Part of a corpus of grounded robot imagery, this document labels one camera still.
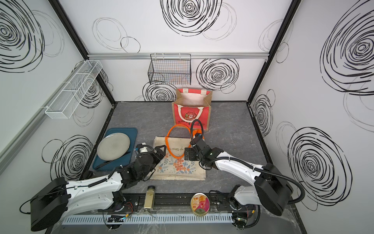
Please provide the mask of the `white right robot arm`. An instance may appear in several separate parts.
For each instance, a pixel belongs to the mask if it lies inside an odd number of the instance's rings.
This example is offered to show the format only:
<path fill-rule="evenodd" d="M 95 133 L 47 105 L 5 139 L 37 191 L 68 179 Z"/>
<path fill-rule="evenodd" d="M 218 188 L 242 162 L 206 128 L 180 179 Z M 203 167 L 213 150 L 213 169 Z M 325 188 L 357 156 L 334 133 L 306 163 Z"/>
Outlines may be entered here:
<path fill-rule="evenodd" d="M 185 149 L 185 160 L 198 161 L 203 168 L 228 172 L 250 184 L 236 185 L 231 191 L 231 206 L 261 205 L 270 213 L 281 216 L 292 200 L 290 179 L 268 163 L 265 166 L 246 162 L 220 148 L 211 149 L 200 138 Z"/>

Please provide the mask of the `beige floral canvas tote bag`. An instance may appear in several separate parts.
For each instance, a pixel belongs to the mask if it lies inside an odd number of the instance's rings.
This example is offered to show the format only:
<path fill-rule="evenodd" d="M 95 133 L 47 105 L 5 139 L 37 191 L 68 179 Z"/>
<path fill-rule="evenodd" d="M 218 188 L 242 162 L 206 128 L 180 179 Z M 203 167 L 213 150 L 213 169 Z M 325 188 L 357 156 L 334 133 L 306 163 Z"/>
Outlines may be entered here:
<path fill-rule="evenodd" d="M 149 175 L 152 180 L 195 180 L 206 179 L 206 171 L 199 166 L 197 161 L 186 160 L 185 149 L 191 148 L 189 137 L 171 137 L 170 134 L 175 128 L 188 127 L 177 124 L 173 126 L 166 136 L 157 136 L 153 141 L 153 147 L 166 146 L 166 155 L 155 167 L 155 172 Z"/>

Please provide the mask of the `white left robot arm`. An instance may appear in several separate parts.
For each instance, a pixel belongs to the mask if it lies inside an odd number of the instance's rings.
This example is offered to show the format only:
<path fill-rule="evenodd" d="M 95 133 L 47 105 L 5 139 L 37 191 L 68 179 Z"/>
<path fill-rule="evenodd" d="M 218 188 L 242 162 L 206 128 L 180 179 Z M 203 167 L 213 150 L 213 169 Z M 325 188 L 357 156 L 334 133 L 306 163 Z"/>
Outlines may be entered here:
<path fill-rule="evenodd" d="M 121 191 L 151 178 L 152 172 L 166 155 L 165 145 L 152 148 L 139 144 L 134 162 L 118 166 L 108 175 L 86 180 L 52 180 L 30 201 L 31 231 L 38 232 L 54 226 L 62 219 L 92 210 L 119 211 L 125 204 Z"/>

